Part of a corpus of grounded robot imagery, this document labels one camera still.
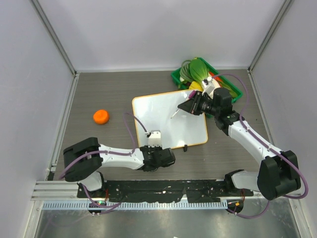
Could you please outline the white marker pen body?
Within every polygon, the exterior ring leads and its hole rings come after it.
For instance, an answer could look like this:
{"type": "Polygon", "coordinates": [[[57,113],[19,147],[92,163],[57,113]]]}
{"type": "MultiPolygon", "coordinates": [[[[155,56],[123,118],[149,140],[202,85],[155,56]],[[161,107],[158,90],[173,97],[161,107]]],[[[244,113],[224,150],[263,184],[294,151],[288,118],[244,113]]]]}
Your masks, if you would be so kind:
{"type": "Polygon", "coordinates": [[[170,119],[172,119],[178,112],[179,112],[179,109],[177,109],[177,110],[173,113],[173,115],[170,117],[170,119]]]}

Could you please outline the magenta marker cap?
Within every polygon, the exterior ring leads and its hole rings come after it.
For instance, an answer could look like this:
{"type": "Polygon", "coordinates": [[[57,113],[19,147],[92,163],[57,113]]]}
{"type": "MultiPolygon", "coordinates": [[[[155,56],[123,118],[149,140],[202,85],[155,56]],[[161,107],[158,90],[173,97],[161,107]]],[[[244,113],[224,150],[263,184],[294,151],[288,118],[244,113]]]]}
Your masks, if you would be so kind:
{"type": "Polygon", "coordinates": [[[196,94],[196,90],[193,90],[190,95],[188,96],[188,99],[190,100],[191,98],[193,98],[196,94]]]}

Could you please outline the orange framed whiteboard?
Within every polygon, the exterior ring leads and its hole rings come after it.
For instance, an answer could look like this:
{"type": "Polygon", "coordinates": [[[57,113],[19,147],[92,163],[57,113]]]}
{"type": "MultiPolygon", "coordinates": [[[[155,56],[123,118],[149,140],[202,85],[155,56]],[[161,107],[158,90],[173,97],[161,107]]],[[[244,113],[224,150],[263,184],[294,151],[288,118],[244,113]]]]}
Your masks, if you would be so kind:
{"type": "Polygon", "coordinates": [[[139,146],[146,145],[148,139],[143,127],[148,131],[160,130],[163,148],[181,148],[185,144],[194,146],[208,141],[206,117],[195,116],[180,110],[172,119],[177,106],[186,101],[192,90],[136,97],[132,100],[133,114],[142,125],[135,122],[139,146]]]}

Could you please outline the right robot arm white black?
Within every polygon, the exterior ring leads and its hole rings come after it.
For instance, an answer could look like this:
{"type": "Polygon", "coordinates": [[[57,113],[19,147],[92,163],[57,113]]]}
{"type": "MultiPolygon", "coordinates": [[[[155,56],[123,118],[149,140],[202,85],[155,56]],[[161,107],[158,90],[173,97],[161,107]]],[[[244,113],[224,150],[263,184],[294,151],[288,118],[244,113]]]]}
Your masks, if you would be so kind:
{"type": "Polygon", "coordinates": [[[224,191],[234,196],[241,189],[260,192],[267,200],[274,200],[301,187],[298,161],[292,151],[282,151],[269,144],[252,130],[246,120],[232,106],[232,97],[225,88],[217,88],[213,97],[193,91],[178,109],[189,114],[212,115],[218,129],[242,145],[256,160],[258,172],[236,170],[225,175],[224,191]]]}

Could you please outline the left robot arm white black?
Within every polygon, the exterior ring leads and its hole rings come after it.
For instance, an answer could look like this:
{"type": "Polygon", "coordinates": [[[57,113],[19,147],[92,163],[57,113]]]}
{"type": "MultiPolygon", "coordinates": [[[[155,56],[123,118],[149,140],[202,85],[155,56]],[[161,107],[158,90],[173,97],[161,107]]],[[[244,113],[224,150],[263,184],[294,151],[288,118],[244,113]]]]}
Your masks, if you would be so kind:
{"type": "Polygon", "coordinates": [[[106,186],[100,168],[129,168],[154,172],[166,168],[176,161],[170,148],[142,146],[135,149],[110,148],[90,137],[69,146],[63,151],[64,170],[60,179],[77,182],[95,198],[102,197],[106,186]]]}

